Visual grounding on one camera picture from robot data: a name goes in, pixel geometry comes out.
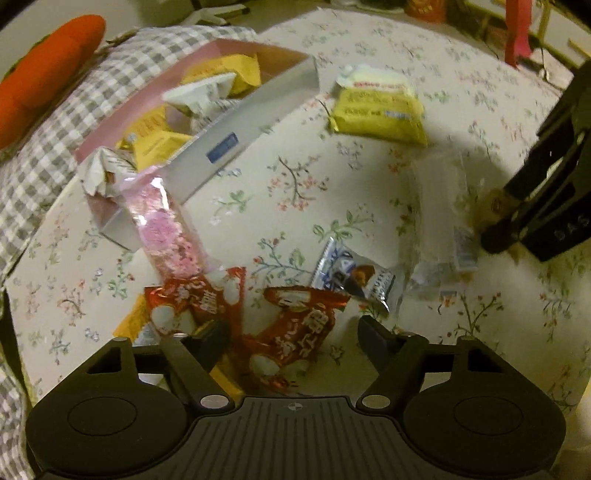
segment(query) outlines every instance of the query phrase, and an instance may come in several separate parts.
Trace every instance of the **checkered fabric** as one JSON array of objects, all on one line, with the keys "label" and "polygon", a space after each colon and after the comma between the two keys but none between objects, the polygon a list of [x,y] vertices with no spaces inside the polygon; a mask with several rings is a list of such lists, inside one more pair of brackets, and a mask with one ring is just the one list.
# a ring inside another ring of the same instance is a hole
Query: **checkered fabric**
[{"label": "checkered fabric", "polygon": [[[0,165],[0,288],[74,176],[73,153],[85,136],[147,81],[216,38],[252,41],[255,33],[239,27],[141,29],[115,47],[23,149]],[[1,359],[0,401],[0,478],[31,479],[24,453],[25,396]]]}]

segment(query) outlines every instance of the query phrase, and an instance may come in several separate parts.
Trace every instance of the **carrot plush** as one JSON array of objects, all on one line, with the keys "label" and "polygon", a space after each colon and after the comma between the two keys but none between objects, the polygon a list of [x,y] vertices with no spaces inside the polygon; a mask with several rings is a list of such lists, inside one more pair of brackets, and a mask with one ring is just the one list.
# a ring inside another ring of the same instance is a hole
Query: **carrot plush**
[{"label": "carrot plush", "polygon": [[0,82],[0,148],[17,141],[43,109],[90,59],[105,33],[105,20],[70,20],[35,45]]}]

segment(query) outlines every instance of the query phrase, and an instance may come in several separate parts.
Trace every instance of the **pink candy wrapper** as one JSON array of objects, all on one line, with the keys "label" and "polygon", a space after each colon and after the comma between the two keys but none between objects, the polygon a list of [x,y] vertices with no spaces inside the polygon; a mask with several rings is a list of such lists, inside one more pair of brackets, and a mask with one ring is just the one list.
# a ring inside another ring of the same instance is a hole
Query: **pink candy wrapper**
[{"label": "pink candy wrapper", "polygon": [[162,167],[147,168],[119,185],[144,251],[162,280],[207,273],[210,262],[197,233],[164,188]]}]

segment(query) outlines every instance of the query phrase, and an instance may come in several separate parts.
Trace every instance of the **white cardboard box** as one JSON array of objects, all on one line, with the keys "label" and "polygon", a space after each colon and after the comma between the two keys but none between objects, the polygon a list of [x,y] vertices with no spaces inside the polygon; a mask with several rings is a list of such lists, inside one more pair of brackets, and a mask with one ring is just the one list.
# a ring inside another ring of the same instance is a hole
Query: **white cardboard box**
[{"label": "white cardboard box", "polygon": [[[176,87],[189,66],[233,53],[256,54],[261,66],[262,85],[169,159],[165,167],[165,185],[178,202],[185,203],[199,187],[254,141],[265,127],[318,94],[319,80],[314,57],[258,43],[225,39],[212,41],[153,79],[103,120],[76,151],[76,161],[82,162],[97,147],[114,148],[127,125],[162,104],[161,94]],[[104,236],[131,251],[141,248],[134,223],[126,210],[119,208],[112,199],[100,195],[88,196],[88,201]]]}]

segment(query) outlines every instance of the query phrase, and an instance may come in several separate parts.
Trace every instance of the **white wrapper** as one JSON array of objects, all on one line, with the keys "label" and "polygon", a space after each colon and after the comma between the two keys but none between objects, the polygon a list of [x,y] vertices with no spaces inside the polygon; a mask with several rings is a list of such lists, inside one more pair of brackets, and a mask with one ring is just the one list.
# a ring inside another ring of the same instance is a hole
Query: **white wrapper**
[{"label": "white wrapper", "polygon": [[236,73],[223,73],[198,82],[181,85],[164,92],[162,100],[179,108],[182,112],[208,116],[212,102],[228,96],[235,78]]},{"label": "white wrapper", "polygon": [[411,82],[392,70],[375,69],[369,65],[347,65],[336,79],[342,88],[361,88],[381,92],[403,93],[416,97]]},{"label": "white wrapper", "polygon": [[88,195],[116,197],[115,183],[134,177],[137,171],[133,155],[123,150],[99,147],[78,165],[78,176]]},{"label": "white wrapper", "polygon": [[191,134],[197,135],[201,130],[204,130],[208,125],[212,124],[222,114],[234,108],[240,103],[240,100],[217,100],[212,102],[208,108],[206,116],[194,115],[191,117]]}]

